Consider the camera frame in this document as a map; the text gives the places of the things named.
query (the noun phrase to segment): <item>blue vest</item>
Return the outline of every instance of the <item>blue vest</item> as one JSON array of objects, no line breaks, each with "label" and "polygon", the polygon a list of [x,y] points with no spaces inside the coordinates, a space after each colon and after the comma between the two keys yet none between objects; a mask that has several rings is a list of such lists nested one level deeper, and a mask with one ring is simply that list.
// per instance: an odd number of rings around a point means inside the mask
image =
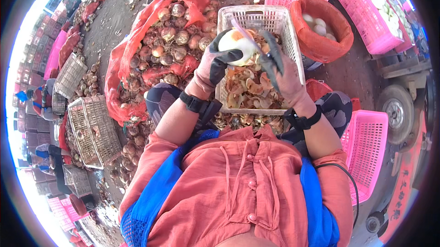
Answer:
[{"label": "blue vest", "polygon": [[[188,151],[198,143],[217,138],[220,132],[208,129],[199,138],[188,140],[162,163],[121,219],[121,233],[129,247],[144,247],[151,226],[171,189],[182,175],[180,163]],[[311,247],[336,246],[339,228],[332,213],[322,204],[321,186],[311,162],[303,157],[300,181],[304,191],[308,219],[308,244]]]}]

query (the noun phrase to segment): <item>orange mesh sack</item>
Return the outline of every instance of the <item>orange mesh sack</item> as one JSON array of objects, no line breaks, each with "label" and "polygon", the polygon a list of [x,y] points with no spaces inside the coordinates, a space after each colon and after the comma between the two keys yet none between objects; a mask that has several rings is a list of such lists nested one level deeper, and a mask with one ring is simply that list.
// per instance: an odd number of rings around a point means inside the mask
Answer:
[{"label": "orange mesh sack", "polygon": [[[347,53],[353,44],[353,32],[347,19],[325,0],[296,0],[290,7],[301,52],[318,62],[330,63]],[[316,34],[302,14],[323,19],[333,30],[337,41]]]},{"label": "orange mesh sack", "polygon": [[[106,95],[110,117],[118,121],[121,126],[124,126],[124,122],[129,122],[132,117],[138,117],[138,121],[146,119],[147,117],[145,103],[140,103],[136,106],[130,105],[127,108],[121,109],[121,103],[119,101],[120,83],[121,79],[125,80],[129,77],[130,60],[138,49],[140,42],[145,37],[147,30],[158,20],[157,13],[162,8],[168,7],[172,1],[173,0],[154,0],[140,11],[133,22],[129,36],[110,53],[104,93]],[[209,0],[182,1],[186,3],[190,12],[190,20],[185,28],[190,24],[204,23],[206,21],[202,12],[209,4]],[[171,72],[185,79],[198,65],[199,62],[194,57],[187,55],[182,64],[173,63],[169,67],[148,68],[143,72],[142,79],[146,85],[151,85],[151,82],[156,78]]]}]

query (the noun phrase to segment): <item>dirt ground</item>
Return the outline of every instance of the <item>dirt ground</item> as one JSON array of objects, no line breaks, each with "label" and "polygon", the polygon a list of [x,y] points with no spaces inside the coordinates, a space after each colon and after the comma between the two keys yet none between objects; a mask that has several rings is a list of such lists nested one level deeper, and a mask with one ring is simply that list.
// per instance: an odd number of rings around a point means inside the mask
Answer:
[{"label": "dirt ground", "polygon": [[[223,6],[242,5],[247,3],[247,1],[252,2],[253,0],[224,0]],[[348,21],[351,22],[338,0],[329,1],[341,10]],[[84,55],[86,57],[86,64],[90,67],[98,60],[98,54],[101,54],[101,65],[99,69],[100,93],[103,93],[104,78],[107,73],[110,52],[113,47],[124,39],[126,34],[129,34],[136,14],[144,8],[142,3],[146,3],[146,0],[135,0],[133,5],[128,4],[127,1],[124,0],[106,0],[101,4],[100,9],[96,11],[97,17],[90,26],[91,30],[84,32]],[[320,66],[314,71],[306,72],[305,76],[306,79],[314,78],[323,80],[333,90],[340,90],[348,94],[351,98],[358,97],[362,109],[374,110],[375,101],[381,89],[387,85],[387,81],[378,77],[374,72],[374,66],[365,60],[369,54],[353,24],[352,30],[354,33],[354,43],[346,55],[332,63]],[[122,128],[119,127],[116,122],[115,125],[120,136],[121,144],[124,145],[126,139]],[[365,245],[371,242],[373,238],[372,235],[366,231],[365,220],[370,212],[383,209],[383,206],[385,206],[390,198],[390,189],[394,186],[395,181],[389,179],[389,174],[392,169],[391,155],[394,150],[395,147],[392,146],[387,148],[387,153],[382,164],[382,171],[378,180],[380,183],[377,183],[373,197],[361,204],[360,216],[353,231],[350,246]],[[116,180],[110,178],[110,170],[111,167],[106,167],[104,170],[90,172],[89,179],[91,181],[93,195],[97,201],[99,200],[100,192],[95,186],[96,181],[100,181],[101,178],[104,178],[104,181],[107,182],[109,186],[106,191],[110,193],[111,200],[114,203],[101,206],[98,210],[98,217],[101,224],[96,225],[91,217],[86,217],[81,220],[81,222],[98,245],[112,247],[119,246],[123,241],[120,235],[117,214],[115,214],[112,206],[118,209],[124,195],[119,189],[121,187],[123,188],[123,184],[119,178]]]}]

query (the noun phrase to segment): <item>drawstring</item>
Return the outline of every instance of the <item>drawstring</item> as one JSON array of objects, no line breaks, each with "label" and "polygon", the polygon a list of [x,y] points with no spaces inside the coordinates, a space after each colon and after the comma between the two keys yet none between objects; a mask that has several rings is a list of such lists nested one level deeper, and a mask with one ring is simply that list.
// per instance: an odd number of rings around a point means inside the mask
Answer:
[{"label": "drawstring", "polygon": [[263,171],[266,173],[267,178],[269,178],[269,181],[271,183],[271,187],[272,187],[272,195],[274,198],[274,210],[273,210],[273,218],[272,218],[272,223],[270,223],[270,225],[268,225],[269,227],[272,227],[273,229],[275,229],[278,226],[279,223],[279,198],[278,198],[278,189],[275,185],[275,181],[274,181],[274,177],[273,177],[273,163],[272,163],[272,159],[270,156],[267,157],[267,159],[269,160],[269,163],[271,164],[271,169],[267,169],[267,167],[265,166],[265,164],[263,163],[262,160],[259,160],[258,162],[260,162],[261,167],[263,168]]},{"label": "drawstring", "polygon": [[228,154],[226,153],[225,149],[223,147],[220,147],[220,150],[223,152],[223,155],[226,159],[226,211],[228,211],[228,216],[227,216],[228,218],[230,217],[232,209],[234,208],[234,205],[235,205],[235,201],[237,200],[237,193],[239,192],[239,184],[240,184],[239,178],[240,178],[240,174],[242,172],[242,169],[245,165],[247,147],[248,147],[248,142],[246,141],[245,149],[244,149],[243,155],[242,155],[242,163],[240,165],[239,172],[237,173],[237,176],[235,178],[234,189],[232,189],[232,194],[230,193],[231,189],[229,187],[229,174],[231,173],[231,166],[229,164],[229,157],[228,157]]}]

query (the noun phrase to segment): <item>blue hat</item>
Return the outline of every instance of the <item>blue hat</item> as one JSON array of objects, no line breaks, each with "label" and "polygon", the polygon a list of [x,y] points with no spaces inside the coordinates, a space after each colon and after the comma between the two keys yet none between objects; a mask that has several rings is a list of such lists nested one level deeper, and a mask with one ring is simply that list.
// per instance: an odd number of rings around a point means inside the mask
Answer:
[{"label": "blue hat", "polygon": [[19,93],[16,93],[15,95],[16,95],[16,96],[20,99],[20,101],[22,101],[22,102],[28,100],[28,96],[27,96],[27,94],[25,94],[24,91],[20,91]]}]

